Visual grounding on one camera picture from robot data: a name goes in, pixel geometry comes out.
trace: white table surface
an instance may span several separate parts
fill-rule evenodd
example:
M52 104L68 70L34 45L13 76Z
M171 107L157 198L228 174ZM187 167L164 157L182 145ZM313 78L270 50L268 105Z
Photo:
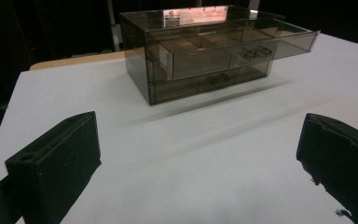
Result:
M0 128L0 179L11 155L92 110L102 165L62 223L351 223L296 148L307 113L358 129L357 44L320 35L268 78L154 106L123 59L23 72Z

